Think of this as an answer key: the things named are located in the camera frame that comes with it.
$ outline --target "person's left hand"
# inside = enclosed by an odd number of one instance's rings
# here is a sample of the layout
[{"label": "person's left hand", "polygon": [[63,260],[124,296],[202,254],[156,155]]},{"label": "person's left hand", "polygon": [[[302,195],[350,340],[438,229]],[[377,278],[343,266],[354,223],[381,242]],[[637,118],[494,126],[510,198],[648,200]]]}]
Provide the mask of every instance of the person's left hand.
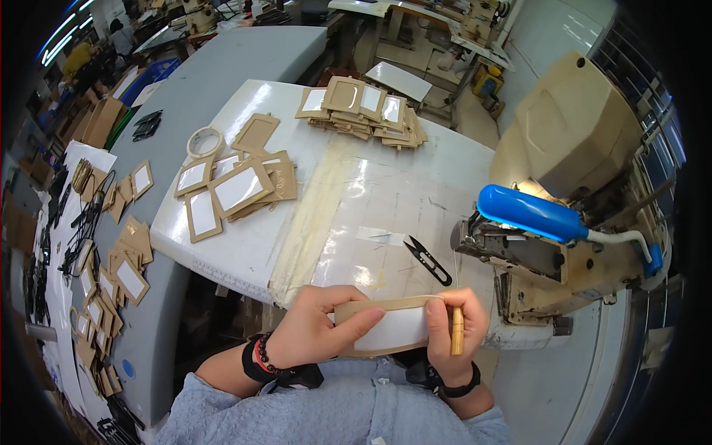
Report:
[{"label": "person's left hand", "polygon": [[386,311],[364,309],[336,327],[326,314],[341,303],[363,300],[368,297],[354,286],[302,286],[287,315],[267,340],[269,364],[283,370],[338,355],[366,335]]}]

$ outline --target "ruler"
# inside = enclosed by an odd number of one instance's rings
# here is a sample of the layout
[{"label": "ruler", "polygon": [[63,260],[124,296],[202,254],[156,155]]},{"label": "ruler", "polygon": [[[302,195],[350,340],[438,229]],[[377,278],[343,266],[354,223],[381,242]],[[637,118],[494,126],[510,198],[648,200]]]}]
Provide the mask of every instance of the ruler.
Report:
[{"label": "ruler", "polygon": [[237,278],[235,275],[223,271],[222,269],[206,263],[205,261],[199,260],[198,258],[193,258],[193,267],[191,267],[191,269],[193,272],[199,273],[215,283],[232,289],[235,292],[247,295],[255,300],[259,300],[262,303],[270,305],[273,302],[272,293],[269,289],[256,284],[248,283],[247,281]]}]

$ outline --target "blue plastic crate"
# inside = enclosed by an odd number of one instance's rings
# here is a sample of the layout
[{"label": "blue plastic crate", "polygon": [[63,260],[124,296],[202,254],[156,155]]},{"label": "blue plastic crate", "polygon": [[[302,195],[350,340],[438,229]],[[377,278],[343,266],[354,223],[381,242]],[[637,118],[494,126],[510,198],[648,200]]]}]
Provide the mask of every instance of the blue plastic crate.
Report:
[{"label": "blue plastic crate", "polygon": [[152,83],[158,82],[159,80],[167,79],[179,65],[180,61],[178,58],[169,58],[164,61],[152,63],[151,66],[146,68],[146,71],[144,71],[138,79],[136,79],[136,81],[132,83],[129,88],[127,88],[121,96],[121,102],[130,108],[134,103],[134,100],[136,100],[144,88]]}]

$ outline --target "green crate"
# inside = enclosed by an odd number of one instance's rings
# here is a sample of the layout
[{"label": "green crate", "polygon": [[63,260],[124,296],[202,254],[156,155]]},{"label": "green crate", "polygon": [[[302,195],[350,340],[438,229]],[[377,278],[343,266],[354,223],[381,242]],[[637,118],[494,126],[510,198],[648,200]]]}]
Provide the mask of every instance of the green crate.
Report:
[{"label": "green crate", "polygon": [[106,139],[106,143],[104,144],[104,150],[110,152],[111,147],[114,146],[116,143],[116,140],[121,136],[121,132],[126,128],[126,125],[128,125],[129,121],[133,117],[134,113],[131,109],[129,109],[126,114],[124,115],[123,119],[119,121],[119,125],[116,126],[114,131],[109,134],[109,138]]}]

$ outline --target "blue lamp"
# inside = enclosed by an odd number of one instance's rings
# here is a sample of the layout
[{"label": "blue lamp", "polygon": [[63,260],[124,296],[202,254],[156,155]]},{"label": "blue lamp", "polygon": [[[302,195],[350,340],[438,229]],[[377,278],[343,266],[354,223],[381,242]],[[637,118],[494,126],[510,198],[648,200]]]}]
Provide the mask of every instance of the blue lamp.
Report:
[{"label": "blue lamp", "polygon": [[477,209],[487,219],[509,224],[560,243],[568,243],[574,239],[603,244],[638,241],[643,254],[645,278],[653,276],[663,265],[660,244],[655,243],[648,247],[639,231],[604,234],[590,230],[581,224],[575,210],[517,190],[489,184],[480,192]]}]

